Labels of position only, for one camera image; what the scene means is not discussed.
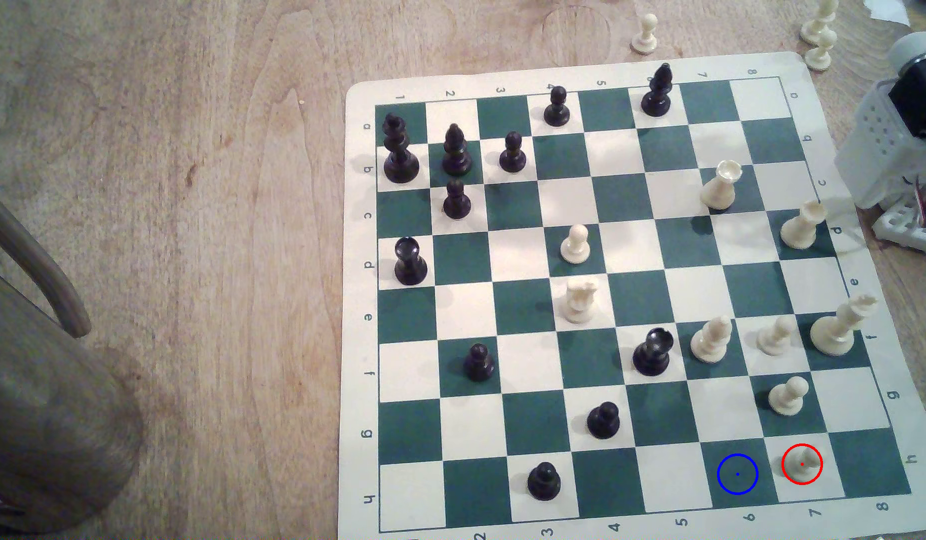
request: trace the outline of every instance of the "black pawn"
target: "black pawn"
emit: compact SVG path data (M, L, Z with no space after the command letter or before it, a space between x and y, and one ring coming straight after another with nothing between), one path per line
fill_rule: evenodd
M466 137L463 129L457 124L449 124L446 130L446 141L443 143L443 170L448 175L463 176L473 167L473 158L466 149Z
M463 371L470 381L482 383L493 376L497 369L497 362L493 360L493 354L482 343L476 343L469 348L466 360L463 362Z
M526 479L526 489L533 499L538 501L551 501L560 493L560 474L549 461L543 461L529 472Z
M420 256L420 244L415 238L404 236L397 240L397 264L393 272L405 286L418 286L427 278L427 261Z
M670 350L673 349L673 334L661 327L649 330L646 341L633 350L633 365L647 377L656 377L670 365Z
M387 112L386 120L383 122L383 134L386 136L383 146L390 151L383 162L383 172L392 182L406 184L420 173L420 159L407 150L407 122L396 114Z
M670 110L670 96L673 90L673 71L670 65L664 62L653 78L649 80L649 92L643 95L639 107L650 117L662 117Z
M612 401L604 401L589 411L586 426L597 439L608 439L620 430L620 409Z
M553 86L549 91L549 105L542 112L542 119L554 128L566 125L570 121L570 109L566 103L567 90L563 86Z
M506 133L506 150L499 153L499 168L508 173L518 173L527 166L527 154L520 148L523 136L517 131Z

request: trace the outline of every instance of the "red circle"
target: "red circle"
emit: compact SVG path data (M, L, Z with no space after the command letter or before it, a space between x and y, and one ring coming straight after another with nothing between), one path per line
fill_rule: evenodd
M816 476L814 476L812 480L807 480L807 481L805 481L805 482L798 482L798 481L794 480L793 478L791 478L789 474L787 474L787 454L790 453L790 450L793 450L794 448L800 447L800 446L805 446L806 448L809 448L809 449L813 450L814 452L816 452L817 457L820 459L820 470L816 472ZM792 482L793 484L795 484L795 485L813 484L814 482L817 481L818 478L820 478L820 475L823 474L823 454L820 453L820 450L818 450L818 449L817 449L816 447L814 447L813 445L802 444L802 443L801 443L801 444L794 444L793 446L787 448L786 451L784 451L784 452L782 453L782 459L780 460L780 467L782 468L782 475L785 476L786 479L787 479L788 481Z

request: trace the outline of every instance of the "blue circle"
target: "blue circle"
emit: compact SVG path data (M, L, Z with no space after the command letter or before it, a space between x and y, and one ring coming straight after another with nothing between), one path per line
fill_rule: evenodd
M753 478L753 485L747 488L746 491L730 491L729 489L726 489L726 486L723 485L723 480L720 478L720 470L723 468L723 463L726 463L726 460L735 458L737 456L739 456L740 458L745 458L750 463L752 463L753 470L756 471L756 474L757 474L757 476ZM757 462L751 459L750 456L746 455L745 453L731 453L727 455L726 457L724 457L723 460L719 462L719 466L716 467L716 481L719 482L719 487L722 487L723 491L729 493L730 495L746 495L747 493L753 491L753 488L757 486L757 481L759 479L760 479L760 468L757 467Z

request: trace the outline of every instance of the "chess piece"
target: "chess piece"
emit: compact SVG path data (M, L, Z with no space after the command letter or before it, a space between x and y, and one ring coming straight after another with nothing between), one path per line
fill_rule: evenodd
M716 166L716 176L703 185L700 201L715 211L725 211L737 199L733 184L744 176L744 169L733 159L723 159Z
M803 396L809 391L810 384L807 380L802 376L793 375L769 391L769 407L783 416L793 416L803 409Z
M839 357L849 353L856 339L853 332L866 317L876 313L877 302L871 294L853 296L836 309L835 316L816 319L809 327L809 340L824 355Z
M726 345L730 342L731 334L733 323L730 317L720 315L696 331L689 340L689 350L700 362L715 364L726 355Z
M817 201L800 205L799 215L786 220L780 227L780 240L794 250L805 250L817 241L817 225L826 219L826 206Z

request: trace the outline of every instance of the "wood grain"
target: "wood grain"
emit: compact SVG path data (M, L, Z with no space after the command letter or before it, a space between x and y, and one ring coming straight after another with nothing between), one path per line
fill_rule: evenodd
M148 433L125 492L72 533L336 536L349 86L642 60L627 44L647 11L651 59L803 52L814 8L0 0L0 199L72 279L85 346L133 387ZM834 28L814 80L839 143L907 29L862 2ZM926 406L926 256L869 246ZM49 309L1 253L0 274Z

